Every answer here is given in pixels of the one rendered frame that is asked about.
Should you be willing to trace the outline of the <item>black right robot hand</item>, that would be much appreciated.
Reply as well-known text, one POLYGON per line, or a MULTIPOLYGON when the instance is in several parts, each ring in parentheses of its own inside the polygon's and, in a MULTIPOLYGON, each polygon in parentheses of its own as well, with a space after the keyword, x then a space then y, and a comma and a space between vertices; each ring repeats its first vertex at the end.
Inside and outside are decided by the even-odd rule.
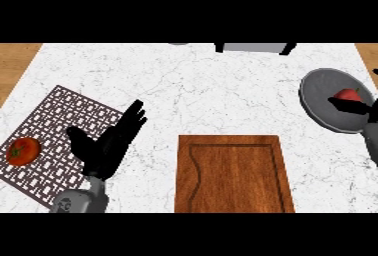
POLYGON ((334 105, 338 111, 366 115, 369 123, 378 123, 378 99, 371 103, 366 102, 366 92, 363 83, 344 71, 338 69, 331 70, 332 74, 332 90, 328 92, 328 101, 334 105), (351 101, 337 99, 334 95, 343 89, 357 89, 362 101, 351 101))

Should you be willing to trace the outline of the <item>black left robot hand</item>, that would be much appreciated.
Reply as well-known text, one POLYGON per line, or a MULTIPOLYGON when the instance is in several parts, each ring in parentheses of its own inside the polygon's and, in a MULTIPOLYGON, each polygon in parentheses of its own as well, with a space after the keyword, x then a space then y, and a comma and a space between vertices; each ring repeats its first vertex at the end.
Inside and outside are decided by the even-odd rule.
POLYGON ((143 102, 136 100, 118 123, 108 127, 97 140, 93 140, 78 127, 66 128, 71 153, 84 162, 84 176, 93 176, 105 181, 115 174, 128 146, 148 120, 142 107, 143 102))

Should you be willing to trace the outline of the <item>red bell pepper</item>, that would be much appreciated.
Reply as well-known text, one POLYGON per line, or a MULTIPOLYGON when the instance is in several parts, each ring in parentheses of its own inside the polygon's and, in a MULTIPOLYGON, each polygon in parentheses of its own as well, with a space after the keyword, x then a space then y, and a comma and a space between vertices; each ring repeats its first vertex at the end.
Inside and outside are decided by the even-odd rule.
POLYGON ((343 89, 334 97, 343 100, 362 101, 357 89, 343 89))

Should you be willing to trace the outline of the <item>grey pan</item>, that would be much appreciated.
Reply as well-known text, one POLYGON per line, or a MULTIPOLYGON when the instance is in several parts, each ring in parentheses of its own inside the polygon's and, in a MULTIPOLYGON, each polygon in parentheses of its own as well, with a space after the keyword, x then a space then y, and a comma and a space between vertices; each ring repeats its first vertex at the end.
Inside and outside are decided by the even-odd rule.
POLYGON ((356 134, 363 131, 368 115, 338 111, 328 101, 343 89, 357 89, 362 102, 372 105, 375 99, 363 83, 344 71, 319 68, 301 79, 300 102, 306 113, 323 128, 337 133, 356 134))

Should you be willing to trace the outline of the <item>brown wooden cutting board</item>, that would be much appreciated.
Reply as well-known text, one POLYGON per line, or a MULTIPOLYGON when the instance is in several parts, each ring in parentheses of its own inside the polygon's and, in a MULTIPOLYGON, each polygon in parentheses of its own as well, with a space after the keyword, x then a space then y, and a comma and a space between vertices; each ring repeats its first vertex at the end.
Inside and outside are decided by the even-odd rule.
POLYGON ((292 213, 276 135, 182 135, 177 213, 292 213))

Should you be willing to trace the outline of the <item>brown patterned placemat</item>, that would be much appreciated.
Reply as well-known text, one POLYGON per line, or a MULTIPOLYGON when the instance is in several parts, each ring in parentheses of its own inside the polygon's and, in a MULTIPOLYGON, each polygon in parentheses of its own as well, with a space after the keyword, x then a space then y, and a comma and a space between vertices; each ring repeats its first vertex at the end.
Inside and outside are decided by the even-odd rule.
POLYGON ((77 189, 84 181, 84 163, 71 153, 65 129, 77 126, 96 140, 121 116, 118 110, 56 85, 1 143, 0 179, 47 209, 58 194, 77 189), (38 140, 41 152, 29 164, 12 166, 6 160, 7 150, 13 141, 24 137, 38 140))

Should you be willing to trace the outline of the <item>red tomato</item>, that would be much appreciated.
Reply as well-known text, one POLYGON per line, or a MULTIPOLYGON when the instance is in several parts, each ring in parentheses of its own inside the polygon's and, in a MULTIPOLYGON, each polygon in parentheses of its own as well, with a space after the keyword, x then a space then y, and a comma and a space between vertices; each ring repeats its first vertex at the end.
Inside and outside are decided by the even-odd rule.
POLYGON ((41 145, 37 139, 24 137, 16 139, 6 152, 6 161, 13 166, 29 164, 38 157, 41 145))

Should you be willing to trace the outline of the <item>grey appliance with black legs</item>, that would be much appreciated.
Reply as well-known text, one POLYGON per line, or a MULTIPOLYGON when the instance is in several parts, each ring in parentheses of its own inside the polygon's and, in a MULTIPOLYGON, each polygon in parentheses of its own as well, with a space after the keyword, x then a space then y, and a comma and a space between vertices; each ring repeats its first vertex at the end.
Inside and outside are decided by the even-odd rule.
POLYGON ((295 47, 295 43, 216 43, 216 52, 267 52, 288 56, 295 47))

